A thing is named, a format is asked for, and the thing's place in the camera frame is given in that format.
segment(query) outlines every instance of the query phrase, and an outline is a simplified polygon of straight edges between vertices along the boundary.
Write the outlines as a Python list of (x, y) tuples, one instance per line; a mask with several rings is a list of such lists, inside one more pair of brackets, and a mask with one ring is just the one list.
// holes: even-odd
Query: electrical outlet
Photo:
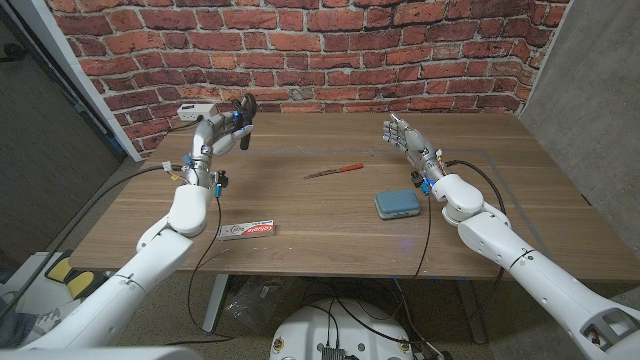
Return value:
[(178, 115), (182, 121), (196, 121), (200, 115), (210, 118), (218, 113), (213, 104), (182, 104), (178, 109)]

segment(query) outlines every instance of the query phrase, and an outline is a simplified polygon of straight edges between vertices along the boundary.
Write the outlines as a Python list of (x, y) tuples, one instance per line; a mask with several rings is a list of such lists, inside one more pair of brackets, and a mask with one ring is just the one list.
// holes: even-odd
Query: floor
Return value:
[[(137, 170), (141, 164), (127, 158), (105, 186)], [(62, 249), (75, 248), (108, 208), (124, 185), (112, 191), (92, 209), (72, 232)], [(127, 327), (120, 345), (153, 346), (183, 340), (211, 340), (189, 318), (186, 293), (190, 274), (175, 273), (147, 296)], [(228, 292), (226, 305), (234, 300), (243, 278), (236, 278)], [(228, 310), (223, 310), (217, 331), (235, 340), (191, 344), (204, 359), (267, 359), (272, 336), (279, 324), (300, 308), (308, 279), (293, 278), (290, 291), (282, 296), (266, 328), (255, 334)], [(454, 281), (401, 280), (400, 284), (414, 312), (414, 323), (422, 335), (454, 359), (583, 359), (577, 347), (555, 321), (515, 282), (503, 281), (483, 311), (489, 342), (476, 345), (464, 325), (463, 308)], [(491, 282), (476, 282), (479, 298)], [(596, 292), (628, 306), (640, 308), (640, 288), (628, 284), (587, 284)], [(202, 319), (213, 276), (197, 274), (192, 288), (191, 306), (196, 319)]]

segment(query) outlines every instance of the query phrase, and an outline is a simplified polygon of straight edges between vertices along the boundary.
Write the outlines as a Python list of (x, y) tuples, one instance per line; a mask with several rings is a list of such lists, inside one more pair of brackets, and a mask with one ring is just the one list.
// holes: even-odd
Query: wooden table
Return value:
[[(444, 159), (474, 163), (494, 180), (514, 230), (582, 280), (635, 281), (640, 262), (512, 115), (403, 114), (442, 148)], [(388, 114), (258, 114), (248, 151), (234, 148), (213, 161), (227, 171), (222, 223), (274, 220), (276, 235), (216, 241), (202, 271), (223, 274), (413, 276), (429, 223), (418, 190), (419, 216), (383, 221), (373, 202), (380, 191), (413, 188), (413, 167), (382, 141)], [(193, 131), (169, 134), (145, 166), (182, 164)], [(362, 162), (364, 168), (310, 180), (317, 171)], [(497, 206), (485, 181), (452, 168)], [(142, 233), (171, 206), (178, 185), (157, 171), (133, 179), (71, 256), (84, 269), (117, 269), (134, 254)], [(419, 276), (489, 279), (497, 265), (469, 250), (432, 201), (431, 238)], [(209, 245), (218, 209), (194, 239), (181, 267), (191, 270)]]

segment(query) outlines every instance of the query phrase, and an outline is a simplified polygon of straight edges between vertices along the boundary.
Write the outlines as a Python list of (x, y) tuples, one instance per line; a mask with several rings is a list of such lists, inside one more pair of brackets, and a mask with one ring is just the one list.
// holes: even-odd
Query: table leg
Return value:
[(217, 274), (215, 276), (213, 290), (211, 290), (211, 297), (209, 298), (209, 305), (207, 306), (207, 313), (204, 316), (204, 323), (202, 324), (202, 329), (206, 332), (211, 332), (217, 325), (220, 311), (224, 305), (224, 294), (227, 290), (228, 280), (228, 274)]
[(469, 322), (471, 339), (476, 344), (485, 344), (487, 342), (487, 335), (484, 331), (482, 314), (478, 311), (478, 299), (473, 288), (473, 283), (469, 280), (456, 280), (456, 285), (458, 287), (458, 295), (462, 301), (462, 307), (464, 307), (465, 316)]

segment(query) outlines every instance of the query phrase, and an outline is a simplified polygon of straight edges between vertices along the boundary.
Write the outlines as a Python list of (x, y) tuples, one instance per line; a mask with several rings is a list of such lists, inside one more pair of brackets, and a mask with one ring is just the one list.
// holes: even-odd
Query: cable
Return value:
[[(177, 166), (177, 165), (171, 165), (171, 169), (175, 170), (175, 171), (179, 171), (179, 170), (182, 169), (182, 167)], [(125, 176), (124, 178), (116, 181), (113, 185), (111, 185), (108, 188), (104, 189), (101, 193), (99, 193), (97, 195), (94, 195), (94, 197), (92, 199), (89, 199), (89, 201), (87, 201), (87, 203), (82, 207), (82, 209), (80, 209), (80, 211), (78, 211), (77, 216), (75, 216), (73, 219), (71, 219), (71, 221), (67, 225), (67, 229), (66, 230), (63, 229), (62, 232), (61, 232), (61, 235), (58, 235), (58, 236), (60, 236), (60, 239), (55, 243), (55, 245), (53, 246), (51, 251), (49, 251), (49, 253), (47, 253), (47, 255), (44, 257), (44, 259), (42, 260), (40, 265), (38, 265), (38, 268), (33, 272), (33, 274), (31, 274), (31, 276), (29, 277), (29, 279), (27, 279), (25, 284), (22, 285), (22, 288), (20, 288), (20, 290), (16, 293), (16, 296), (14, 296), (14, 298), (9, 302), (9, 304), (7, 304), (7, 306), (2, 310), (2, 313), (0, 313), (0, 322), (2, 322), (2, 319), (4, 319), (4, 317), (9, 313), (9, 310), (11, 310), (18, 303), (18, 301), (24, 295), (24, 293), (27, 291), (27, 289), (29, 289), (29, 287), (33, 284), (33, 282), (36, 280), (38, 275), (40, 275), (40, 273), (42, 272), (42, 269), (44, 269), (44, 267), (47, 266), (47, 264), (49, 263), (49, 261), (51, 260), (51, 258), (55, 254), (55, 252), (58, 250), (58, 248), (60, 248), (62, 243), (64, 243), (64, 241), (67, 239), (69, 234), (76, 228), (76, 226), (78, 226), (80, 221), (87, 215), (89, 210), (91, 210), (91, 208), (100, 199), (102, 199), (103, 196), (105, 196), (109, 191), (114, 189), (116, 186), (122, 184), (123, 182), (125, 182), (125, 181), (127, 181), (127, 180), (129, 180), (129, 179), (131, 179), (133, 177), (136, 177), (138, 175), (142, 175), (144, 173), (147, 173), (147, 172), (150, 172), (150, 171), (154, 171), (154, 170), (163, 170), (164, 171), (164, 167), (162, 165), (157, 165), (157, 166), (148, 167), (146, 169), (138, 170), (135, 173), (133, 173), (131, 175), (128, 175), (128, 176)]]
[(191, 318), (191, 322), (193, 323), (193, 325), (195, 325), (195, 327), (202, 330), (205, 334), (208, 334), (208, 335), (217, 335), (217, 334), (214, 334), (215, 330), (214, 331), (204, 330), (200, 325), (198, 325), (198, 322), (196, 321), (195, 316), (193, 316), (193, 311), (191, 310), (191, 287), (193, 285), (193, 278), (196, 276), (196, 271), (198, 271), (198, 269), (200, 269), (200, 267), (204, 265), (204, 264), (201, 265), (202, 260), (211, 249), (211, 246), (213, 245), (214, 241), (216, 241), (216, 238), (218, 237), (218, 233), (220, 232), (220, 224), (222, 224), (222, 208), (220, 207), (219, 198), (216, 198), (216, 202), (218, 203), (218, 228), (216, 230), (215, 235), (213, 235), (213, 240), (211, 240), (211, 242), (209, 243), (209, 247), (207, 247), (207, 250), (205, 250), (204, 254), (202, 254), (202, 256), (200, 257), (200, 260), (198, 260), (198, 263), (196, 264), (196, 267), (193, 269), (193, 272), (191, 273), (191, 279), (189, 279), (189, 288), (187, 289), (187, 310), (189, 311), (189, 317)]
[(431, 237), (431, 192), (427, 195), (427, 199), (429, 199), (429, 228), (427, 230), (427, 241), (424, 243), (424, 250), (422, 251), (422, 258), (420, 259), (420, 265), (418, 265), (418, 269), (416, 269), (416, 273), (413, 275), (413, 278), (417, 278), (420, 273), (420, 268), (422, 268), (422, 262), (424, 261), (424, 256), (427, 254), (427, 246), (429, 245), (429, 238)]
[[(331, 309), (329, 309), (329, 311), (321, 308), (320, 306), (315, 306), (313, 304), (307, 304), (304, 306), (308, 306), (308, 307), (312, 307), (321, 311), (326, 312), (327, 314), (329, 314), (330, 318), (329, 319), (333, 319), (333, 323), (336, 325), (336, 349), (340, 346), (340, 336), (338, 335), (338, 322), (336, 321), (336, 318), (333, 316), (333, 314), (331, 314)], [(329, 330), (327, 329), (327, 347), (329, 347)]]

